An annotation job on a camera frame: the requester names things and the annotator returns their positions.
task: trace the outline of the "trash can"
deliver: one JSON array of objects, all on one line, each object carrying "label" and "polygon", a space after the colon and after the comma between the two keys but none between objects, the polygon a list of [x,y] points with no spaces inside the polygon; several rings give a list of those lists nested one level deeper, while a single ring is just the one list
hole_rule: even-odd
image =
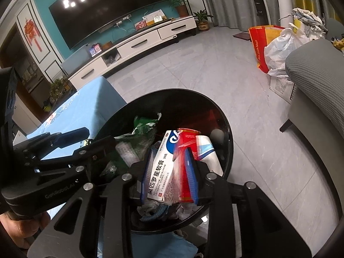
[{"label": "trash can", "polygon": [[[162,140],[167,130],[177,128],[195,129],[209,137],[214,129],[222,130],[224,135],[220,135],[221,140],[216,138],[212,143],[224,172],[223,178],[228,178],[233,161],[233,136],[228,120],[211,99],[192,90],[159,90],[131,101],[105,123],[95,139],[130,133],[135,116],[156,118],[157,113],[162,116],[157,124],[156,141]],[[207,208],[208,206],[201,207],[185,220],[141,222],[132,214],[131,231],[141,235],[172,232],[198,219]]]}]

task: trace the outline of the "drawer handle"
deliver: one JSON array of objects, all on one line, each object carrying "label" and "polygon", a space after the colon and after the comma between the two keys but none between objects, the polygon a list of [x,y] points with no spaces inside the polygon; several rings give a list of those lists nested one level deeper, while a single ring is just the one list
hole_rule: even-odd
[{"label": "drawer handle", "polygon": [[85,79],[86,77],[88,77],[91,73],[94,72],[94,69],[90,70],[87,74],[85,74],[84,76],[81,77],[81,79]]},{"label": "drawer handle", "polygon": [[179,27],[177,27],[177,28],[171,29],[171,31],[176,31],[176,30],[181,29],[181,28],[183,28],[183,27],[186,27],[186,24],[183,25],[183,26],[179,26]]},{"label": "drawer handle", "polygon": [[139,45],[141,45],[141,44],[144,44],[144,43],[146,43],[146,42],[148,42],[148,40],[144,40],[144,41],[142,41],[142,42],[140,42],[140,43],[138,43],[138,44],[136,44],[136,45],[133,45],[131,48],[135,48],[135,47],[137,47],[137,46],[139,46]]}]

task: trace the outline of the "tv stand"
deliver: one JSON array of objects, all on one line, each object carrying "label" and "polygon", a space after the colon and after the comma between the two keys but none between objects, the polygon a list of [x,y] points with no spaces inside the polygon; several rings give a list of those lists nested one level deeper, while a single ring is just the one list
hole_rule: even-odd
[{"label": "tv stand", "polygon": [[[79,90],[91,80],[106,74],[113,68],[152,47],[172,39],[176,39],[178,42],[177,35],[179,33],[190,30],[193,35],[196,35],[196,27],[193,16],[164,20],[154,26],[145,27],[142,31],[127,36],[126,39],[122,39],[119,43],[97,55],[92,61],[71,75],[69,80]],[[116,62],[106,65],[105,60],[109,54],[119,54],[120,58]]]}]

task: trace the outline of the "tile floor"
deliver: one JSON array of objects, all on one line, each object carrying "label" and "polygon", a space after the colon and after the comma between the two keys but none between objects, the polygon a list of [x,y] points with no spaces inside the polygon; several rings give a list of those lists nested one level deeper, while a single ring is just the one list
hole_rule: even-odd
[{"label": "tile floor", "polygon": [[252,43],[232,37],[238,32],[215,27],[187,37],[108,81],[127,102],[166,88],[187,88],[214,100],[233,131],[229,180],[256,182],[315,254],[338,223],[333,196],[295,132],[279,132],[289,104],[269,89],[269,76],[256,67]]}]

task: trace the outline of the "sofa leg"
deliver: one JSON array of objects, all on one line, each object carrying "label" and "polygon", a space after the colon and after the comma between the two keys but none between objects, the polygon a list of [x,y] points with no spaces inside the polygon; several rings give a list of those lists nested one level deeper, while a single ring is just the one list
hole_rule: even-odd
[{"label": "sofa leg", "polygon": [[280,128],[280,131],[284,132],[284,131],[286,131],[286,129],[288,129],[292,125],[293,125],[293,122],[291,122],[290,119],[288,119]]}]

